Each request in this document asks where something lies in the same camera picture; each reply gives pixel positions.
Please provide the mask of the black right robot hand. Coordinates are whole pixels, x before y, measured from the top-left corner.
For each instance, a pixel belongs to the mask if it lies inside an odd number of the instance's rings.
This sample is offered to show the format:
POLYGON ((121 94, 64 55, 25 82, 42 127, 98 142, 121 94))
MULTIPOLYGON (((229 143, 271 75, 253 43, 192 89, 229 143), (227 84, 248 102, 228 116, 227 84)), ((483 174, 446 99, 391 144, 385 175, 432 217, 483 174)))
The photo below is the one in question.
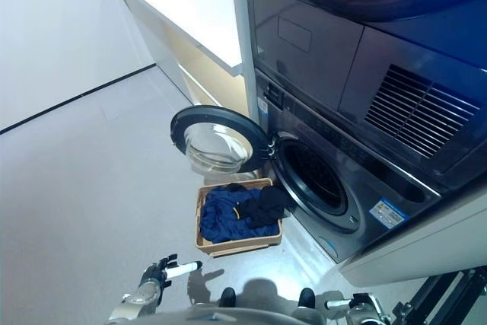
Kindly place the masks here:
POLYGON ((329 311, 343 311, 363 304, 374 306, 372 297, 368 293, 356 293, 350 299, 325 301, 324 307, 329 311))

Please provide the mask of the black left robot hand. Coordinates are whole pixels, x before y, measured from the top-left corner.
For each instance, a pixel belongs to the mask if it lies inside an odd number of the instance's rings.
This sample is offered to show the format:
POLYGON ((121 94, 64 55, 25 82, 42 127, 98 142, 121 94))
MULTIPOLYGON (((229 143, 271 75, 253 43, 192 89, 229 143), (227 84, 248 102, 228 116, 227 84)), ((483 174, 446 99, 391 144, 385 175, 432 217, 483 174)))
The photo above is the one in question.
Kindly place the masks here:
POLYGON ((186 275, 202 267, 202 262, 199 260, 179 264, 177 259, 178 255, 173 253, 163 257, 156 263, 152 263, 143 272, 139 285, 142 286, 146 282, 153 282, 160 288, 166 288, 170 286, 171 279, 186 275))

